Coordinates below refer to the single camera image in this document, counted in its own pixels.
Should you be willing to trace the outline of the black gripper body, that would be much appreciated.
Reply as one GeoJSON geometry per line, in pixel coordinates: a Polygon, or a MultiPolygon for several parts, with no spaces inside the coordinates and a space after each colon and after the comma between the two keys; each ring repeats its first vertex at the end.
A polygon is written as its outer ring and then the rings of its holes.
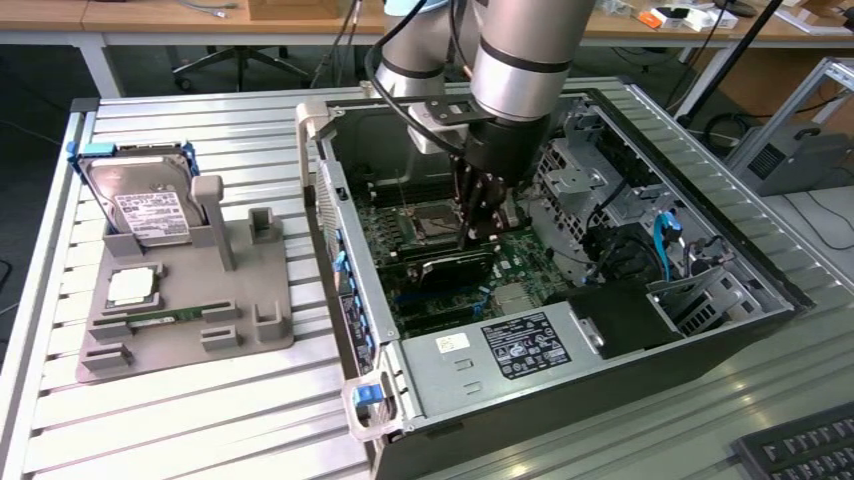
{"type": "Polygon", "coordinates": [[[528,122],[494,118],[469,124],[462,159],[482,187],[512,188],[519,183],[549,127],[549,115],[528,122]]]}

